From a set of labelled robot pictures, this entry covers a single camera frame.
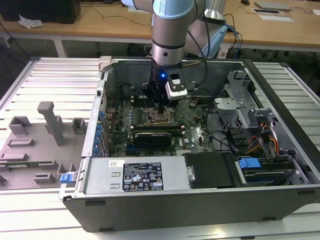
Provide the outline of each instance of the tabletop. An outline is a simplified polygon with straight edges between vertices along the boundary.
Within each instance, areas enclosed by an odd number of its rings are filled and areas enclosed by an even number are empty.
[[[312,9],[320,10],[320,2],[299,0],[268,0],[289,5],[293,8],[283,16],[294,22],[266,21],[259,14],[253,14],[252,8],[258,8],[251,0],[243,5],[240,0],[227,0],[224,14],[232,14],[236,30],[242,34],[244,44],[277,46],[320,46],[320,16]],[[22,27],[18,22],[2,21],[4,27],[12,33],[55,34],[66,36],[143,38],[152,37],[152,14],[128,11],[127,7],[116,3],[101,5],[81,3],[81,13],[74,24],[45,22],[44,27]],[[228,24],[233,24],[231,16],[226,16]],[[224,42],[233,42],[232,33],[227,33]]]
[[[289,17],[294,22],[263,20],[259,14],[253,14],[252,9],[259,8],[255,5],[254,0],[251,0],[250,5],[243,5],[238,0],[227,0],[224,14],[233,15],[236,31],[242,34],[244,44],[320,46],[320,16],[312,13],[313,9],[320,10],[320,2],[298,0],[267,1],[283,3],[291,7],[291,11],[286,13],[284,11],[284,15],[278,16]],[[230,15],[225,16],[225,18],[228,24],[233,24]],[[232,33],[227,33],[224,41],[233,42],[234,39]]]

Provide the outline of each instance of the white table leg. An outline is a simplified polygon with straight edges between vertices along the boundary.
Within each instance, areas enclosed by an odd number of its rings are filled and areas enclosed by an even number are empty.
[[[53,41],[54,41],[56,52],[58,53],[58,57],[59,58],[67,58],[68,54],[67,54],[67,51],[63,45],[62,40],[55,39]]]
[[[273,60],[278,52],[279,52],[278,50],[271,50],[268,55],[268,60],[269,61]]]
[[[220,49],[218,51],[218,55],[216,56],[217,59],[225,59],[227,57],[227,53],[229,50],[230,44],[222,43],[220,45]]]
[[[4,49],[10,48],[10,44],[6,37],[0,37],[0,45],[3,45]]]
[[[99,41],[94,42],[95,45],[95,52],[96,52],[96,57],[100,58],[101,57],[101,45]]]

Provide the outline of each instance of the laptop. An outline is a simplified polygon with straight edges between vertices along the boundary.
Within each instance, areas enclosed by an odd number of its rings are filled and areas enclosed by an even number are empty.
[[[277,3],[277,2],[255,1],[254,4],[261,9],[283,10],[283,11],[292,10],[288,5],[283,3]]]

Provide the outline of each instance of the robotic arm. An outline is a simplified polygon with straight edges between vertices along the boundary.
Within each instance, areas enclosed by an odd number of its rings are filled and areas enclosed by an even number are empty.
[[[151,75],[141,90],[162,114],[164,106],[175,105],[188,94],[182,75],[184,52],[200,54],[190,36],[187,37],[188,30],[206,53],[209,34],[213,48],[208,55],[214,55],[227,32],[223,15],[226,0],[122,0],[122,3],[154,14]]]

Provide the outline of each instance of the warning label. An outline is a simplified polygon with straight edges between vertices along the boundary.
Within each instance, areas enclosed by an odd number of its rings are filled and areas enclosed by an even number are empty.
[[[123,191],[163,190],[163,177],[160,162],[125,163],[123,165]]]

